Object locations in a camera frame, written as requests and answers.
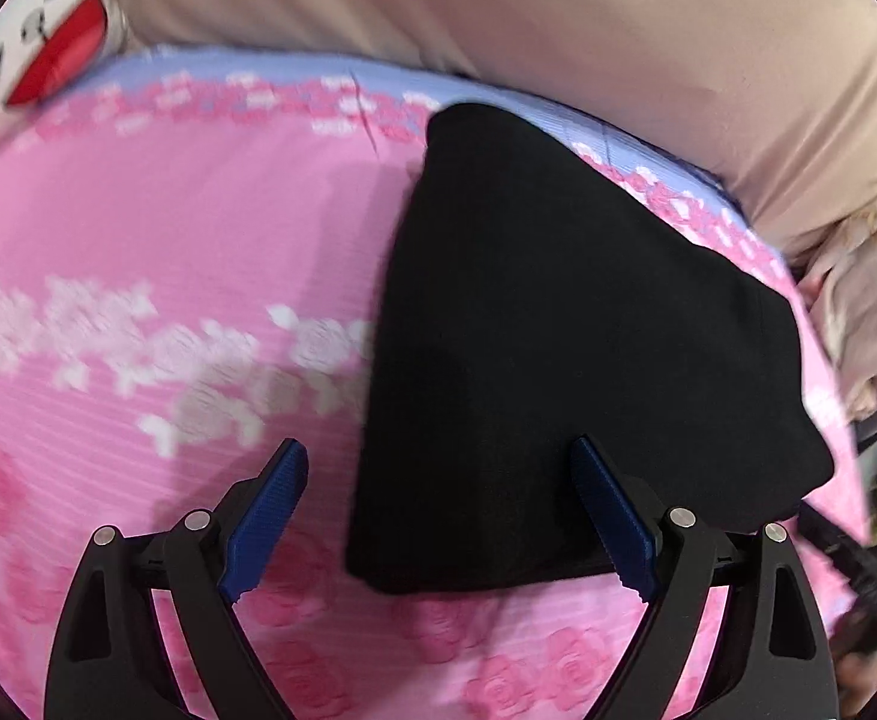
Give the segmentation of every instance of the black folded cloth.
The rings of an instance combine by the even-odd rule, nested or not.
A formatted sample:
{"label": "black folded cloth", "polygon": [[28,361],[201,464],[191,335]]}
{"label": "black folded cloth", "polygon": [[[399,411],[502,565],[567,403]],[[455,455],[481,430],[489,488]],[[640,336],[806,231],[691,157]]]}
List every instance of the black folded cloth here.
{"label": "black folded cloth", "polygon": [[785,298],[523,119],[455,105],[389,261],[347,568],[389,593],[610,570],[569,478],[586,433],[729,531],[833,472]]}

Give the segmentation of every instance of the mattress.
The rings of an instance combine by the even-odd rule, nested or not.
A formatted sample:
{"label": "mattress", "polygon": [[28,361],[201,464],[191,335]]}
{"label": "mattress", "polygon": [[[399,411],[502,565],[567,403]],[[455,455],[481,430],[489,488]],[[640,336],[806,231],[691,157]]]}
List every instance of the mattress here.
{"label": "mattress", "polygon": [[[343,570],[380,275],[427,119],[460,100],[529,119],[788,298],[803,398],[836,462],[811,499],[864,534],[855,453],[797,289],[707,175],[464,79],[156,49],[87,76],[0,150],[0,682],[29,718],[89,534],[166,529],[285,436],[309,448],[309,488],[236,611],[297,717],[578,718],[596,698],[643,613],[615,576],[392,598]],[[830,625],[843,580],[800,551]],[[722,603],[712,591],[669,716],[694,701]],[[157,608],[190,709],[212,717],[171,599]]]}

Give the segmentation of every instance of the blue gripper pad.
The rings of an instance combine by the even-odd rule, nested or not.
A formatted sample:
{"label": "blue gripper pad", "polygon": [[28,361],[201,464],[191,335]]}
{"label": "blue gripper pad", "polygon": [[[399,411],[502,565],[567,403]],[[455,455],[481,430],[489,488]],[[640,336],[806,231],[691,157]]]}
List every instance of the blue gripper pad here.
{"label": "blue gripper pad", "polygon": [[569,452],[572,483],[622,584],[646,603],[658,591],[656,541],[587,437]]}
{"label": "blue gripper pad", "polygon": [[272,549],[296,510],[308,475],[308,452],[299,442],[290,440],[226,546],[226,571],[219,590],[232,603],[262,580]]}

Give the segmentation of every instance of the silver screw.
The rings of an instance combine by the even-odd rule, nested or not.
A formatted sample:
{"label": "silver screw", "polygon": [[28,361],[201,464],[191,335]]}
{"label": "silver screw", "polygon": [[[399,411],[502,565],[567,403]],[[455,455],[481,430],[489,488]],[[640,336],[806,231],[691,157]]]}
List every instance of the silver screw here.
{"label": "silver screw", "polygon": [[94,533],[92,541],[95,541],[100,547],[104,547],[106,544],[112,543],[113,538],[115,538],[115,528],[111,525],[104,525]]}
{"label": "silver screw", "polygon": [[672,511],[669,512],[669,519],[680,528],[691,528],[695,525],[695,513],[691,512],[689,509],[682,509],[682,507],[672,509]]}
{"label": "silver screw", "polygon": [[185,527],[190,531],[200,531],[208,527],[208,523],[212,521],[212,515],[205,509],[196,509],[195,512],[189,512],[185,516]]}
{"label": "silver screw", "polygon": [[771,538],[772,541],[780,544],[789,537],[789,532],[777,522],[770,522],[765,526],[765,535],[768,536],[768,538]]}

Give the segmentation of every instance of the red mouth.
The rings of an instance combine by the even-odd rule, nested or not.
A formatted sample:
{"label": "red mouth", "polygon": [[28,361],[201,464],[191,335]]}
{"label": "red mouth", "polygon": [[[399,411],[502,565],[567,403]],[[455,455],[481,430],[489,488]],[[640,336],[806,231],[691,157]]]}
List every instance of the red mouth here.
{"label": "red mouth", "polygon": [[6,105],[42,100],[78,77],[106,40],[106,6],[82,0],[32,60]]}

